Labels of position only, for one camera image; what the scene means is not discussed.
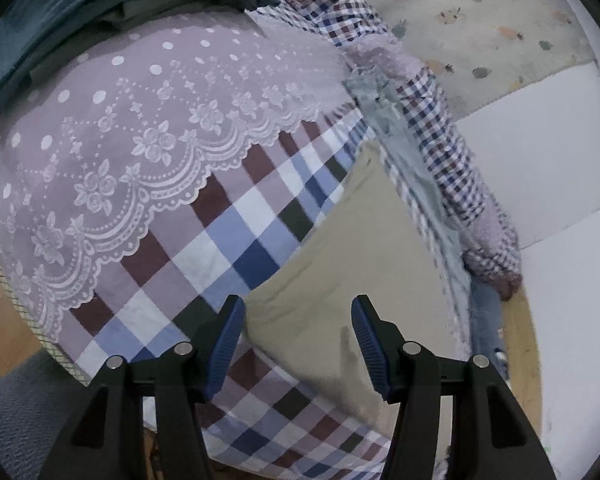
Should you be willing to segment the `person's left forearm sleeve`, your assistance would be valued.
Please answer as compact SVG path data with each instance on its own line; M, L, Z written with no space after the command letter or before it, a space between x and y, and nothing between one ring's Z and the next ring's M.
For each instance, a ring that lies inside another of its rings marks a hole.
M0 377L0 479L35 479L84 385L46 351Z

